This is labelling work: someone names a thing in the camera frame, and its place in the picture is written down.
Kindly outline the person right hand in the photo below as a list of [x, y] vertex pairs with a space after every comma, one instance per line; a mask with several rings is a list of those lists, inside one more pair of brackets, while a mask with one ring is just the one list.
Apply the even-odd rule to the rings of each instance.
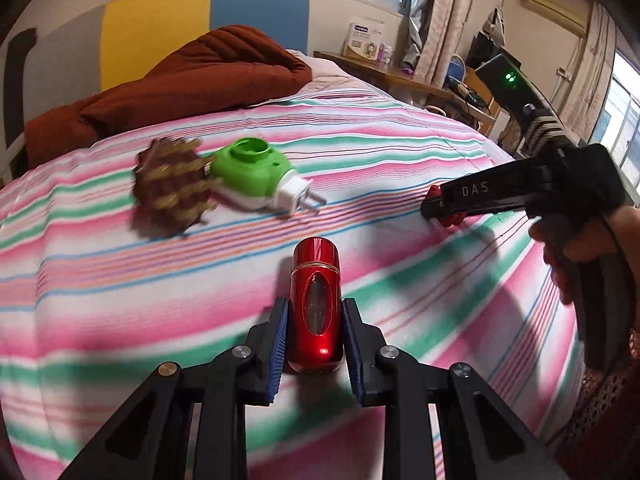
[[[630, 270], [634, 274], [634, 284], [639, 286], [639, 209], [623, 206], [605, 217], [605, 227], [601, 220], [590, 220], [564, 246], [564, 256], [574, 262], [587, 262], [606, 254], [615, 254], [617, 248], [624, 253]], [[562, 304], [573, 302], [574, 285], [568, 276], [558, 253], [551, 247], [548, 237], [542, 232], [542, 221], [534, 223], [528, 231], [537, 242], [544, 243], [544, 262], [551, 266], [552, 281], [560, 291]]]

